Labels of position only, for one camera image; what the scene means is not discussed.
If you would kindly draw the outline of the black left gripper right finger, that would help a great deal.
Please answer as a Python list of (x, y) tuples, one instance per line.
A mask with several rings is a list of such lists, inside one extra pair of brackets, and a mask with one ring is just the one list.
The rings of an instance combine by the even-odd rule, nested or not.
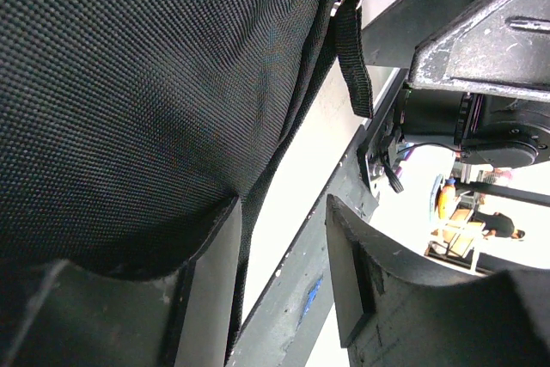
[(548, 271), (478, 277), (442, 266), (333, 195), (326, 232), (339, 341), (351, 365), (548, 365)]

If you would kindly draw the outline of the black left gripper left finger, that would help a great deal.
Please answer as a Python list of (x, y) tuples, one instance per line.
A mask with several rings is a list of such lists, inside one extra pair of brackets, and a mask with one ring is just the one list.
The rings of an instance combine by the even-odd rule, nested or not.
[(241, 242), (241, 202), (207, 217), (198, 251), (146, 282), (67, 260), (1, 264), (4, 366), (221, 366)]

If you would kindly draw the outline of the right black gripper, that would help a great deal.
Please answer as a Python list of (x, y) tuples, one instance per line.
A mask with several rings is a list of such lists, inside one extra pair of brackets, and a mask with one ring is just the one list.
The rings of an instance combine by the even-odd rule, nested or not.
[(394, 110), (404, 141), (470, 165), (547, 162), (549, 0), (475, 0), (418, 46), (408, 82)]

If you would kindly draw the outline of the black student backpack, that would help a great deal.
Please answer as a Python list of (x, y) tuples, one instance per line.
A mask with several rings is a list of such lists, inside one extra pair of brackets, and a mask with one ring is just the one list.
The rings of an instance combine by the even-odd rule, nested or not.
[(163, 277), (239, 198), (232, 346), (260, 208), (361, 46), (356, 1), (1, 0), (2, 260)]

